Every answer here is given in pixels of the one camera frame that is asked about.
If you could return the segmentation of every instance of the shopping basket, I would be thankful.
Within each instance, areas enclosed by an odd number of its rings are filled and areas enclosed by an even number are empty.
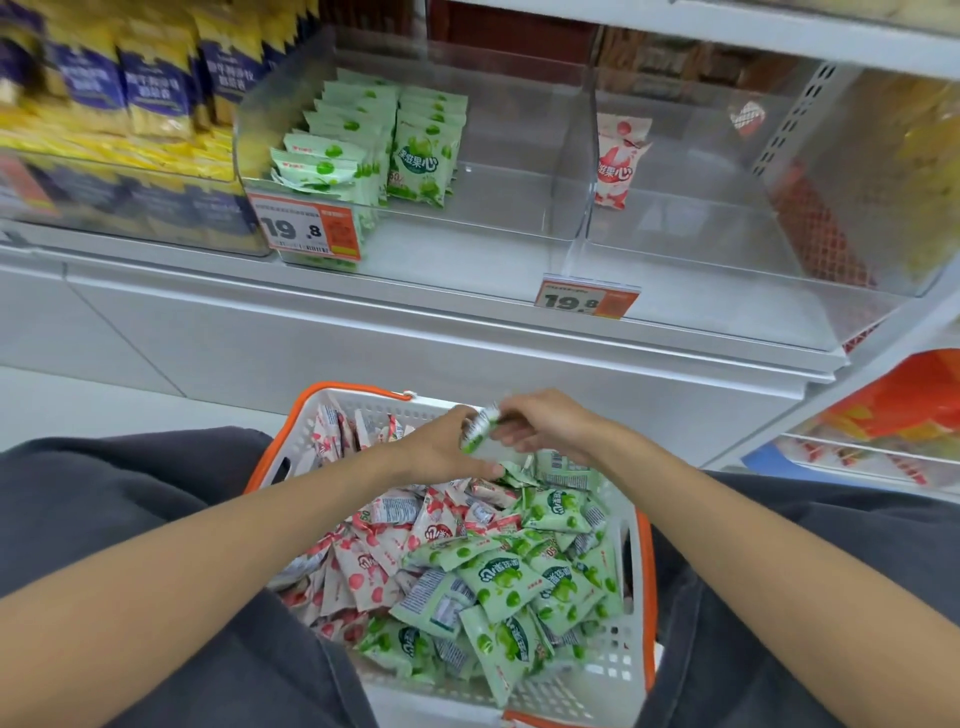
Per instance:
[[[312,466],[314,420],[320,404],[332,403],[331,395],[347,412],[362,410],[371,428],[386,425],[388,415],[394,415],[403,425],[417,427],[456,403],[360,384],[314,384],[297,399],[283,429],[254,470],[247,492],[301,474]],[[520,457],[493,442],[485,443],[476,454],[498,460]],[[547,671],[517,686],[507,710],[502,712],[508,724],[631,728],[653,685],[657,595],[650,524],[609,481],[604,482],[597,497],[608,513],[609,532],[625,545],[617,557],[620,583],[624,583],[627,564],[636,598],[626,598],[624,614],[608,619],[590,639],[588,659],[582,668]],[[449,680],[429,686],[396,678],[359,654],[353,657],[375,709],[386,702],[424,718],[442,717],[445,725],[500,724],[501,711],[493,705],[482,679]]]

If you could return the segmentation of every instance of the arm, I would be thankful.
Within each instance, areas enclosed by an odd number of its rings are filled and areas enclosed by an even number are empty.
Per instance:
[[[495,439],[602,471],[844,724],[957,724],[960,628],[911,593],[559,392],[500,409]]]
[[[0,726],[102,725],[385,490],[499,476],[459,450],[472,412],[457,407],[403,440],[169,523],[0,599]]]

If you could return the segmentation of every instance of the orange package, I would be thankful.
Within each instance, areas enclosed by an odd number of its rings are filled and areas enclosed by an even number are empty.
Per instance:
[[[914,354],[822,419],[859,441],[899,435],[920,442],[960,430],[960,350]]]

